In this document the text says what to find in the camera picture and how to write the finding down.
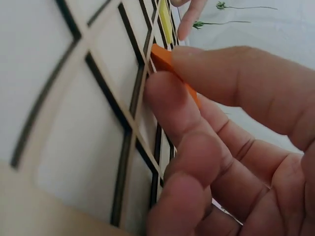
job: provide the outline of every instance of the hand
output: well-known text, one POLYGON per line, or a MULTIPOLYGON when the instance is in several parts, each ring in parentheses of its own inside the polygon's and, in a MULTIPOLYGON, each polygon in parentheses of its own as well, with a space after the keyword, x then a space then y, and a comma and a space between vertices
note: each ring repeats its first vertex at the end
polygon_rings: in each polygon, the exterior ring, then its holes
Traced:
POLYGON ((314 235, 315 72, 248 47, 177 47, 172 55, 179 76, 202 94, 202 107, 171 73, 146 83, 145 99, 178 150, 147 235, 314 235), (255 140, 212 100, 242 107, 288 135, 304 156, 255 140))
MULTIPOLYGON (((171 0, 171 3, 179 7, 184 5, 186 2, 190 0, 171 0)), ((182 21, 178 27, 178 38, 183 41, 191 31, 193 23, 198 20, 202 9, 206 5, 207 0, 191 0, 188 11, 182 18, 182 21)))

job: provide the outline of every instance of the orange block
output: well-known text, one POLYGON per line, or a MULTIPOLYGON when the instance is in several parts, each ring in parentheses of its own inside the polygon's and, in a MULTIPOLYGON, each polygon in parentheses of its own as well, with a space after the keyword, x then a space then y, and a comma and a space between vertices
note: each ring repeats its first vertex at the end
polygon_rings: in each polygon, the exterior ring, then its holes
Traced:
MULTIPOLYGON (((178 74, 175 72, 174 67, 172 66, 172 55, 171 52, 165 48, 160 47, 158 44, 153 44, 151 49, 151 58, 157 70, 169 71, 176 75, 181 81, 183 81, 178 74)), ((201 107, 200 100, 198 99, 197 92, 193 90, 187 83, 185 83, 188 92, 193 97, 198 108, 201 107)))

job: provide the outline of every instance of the yellow piece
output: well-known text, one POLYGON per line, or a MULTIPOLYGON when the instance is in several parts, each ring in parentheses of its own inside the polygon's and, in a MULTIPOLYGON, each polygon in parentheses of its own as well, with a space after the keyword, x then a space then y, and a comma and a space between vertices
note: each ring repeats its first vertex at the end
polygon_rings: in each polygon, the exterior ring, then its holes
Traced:
POLYGON ((173 28, 172 28, 171 18, 169 15, 166 0, 161 0, 161 5, 159 7, 159 15, 160 15, 162 25, 164 28, 166 42, 168 44, 171 44, 173 42, 173 37, 172 37, 173 28))

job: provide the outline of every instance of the white tablecloth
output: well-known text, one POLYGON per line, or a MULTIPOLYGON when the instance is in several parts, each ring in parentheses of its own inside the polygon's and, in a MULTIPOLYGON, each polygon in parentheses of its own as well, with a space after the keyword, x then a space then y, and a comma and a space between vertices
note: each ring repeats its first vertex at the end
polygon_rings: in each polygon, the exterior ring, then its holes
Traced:
MULTIPOLYGON (((193 29, 188 37, 194 47, 210 50, 229 46, 248 45, 296 61, 315 69, 315 1, 314 0, 227 0, 227 6, 270 6, 271 9, 217 10, 217 1, 208 0, 199 20, 223 23, 251 21, 250 24, 231 23, 193 29)), ((188 3, 180 7, 181 16, 188 3)), ((237 124, 257 138, 288 150, 297 149, 286 136, 281 136, 258 124, 239 108, 222 109, 237 124)))

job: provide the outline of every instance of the green stem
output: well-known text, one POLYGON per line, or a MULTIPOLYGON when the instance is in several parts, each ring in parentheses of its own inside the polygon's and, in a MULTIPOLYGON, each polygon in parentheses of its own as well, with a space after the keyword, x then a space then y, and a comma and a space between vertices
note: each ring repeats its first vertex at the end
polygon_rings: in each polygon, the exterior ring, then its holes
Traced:
POLYGON ((228 23, 251 23, 250 21, 228 21, 228 22, 224 22, 224 23, 203 23, 204 25, 225 25, 228 23))
POLYGON ((268 9, 277 10, 277 8, 270 7, 270 6, 252 6, 252 7, 234 7, 234 6, 224 6, 224 8, 234 8, 234 9, 268 8, 268 9))

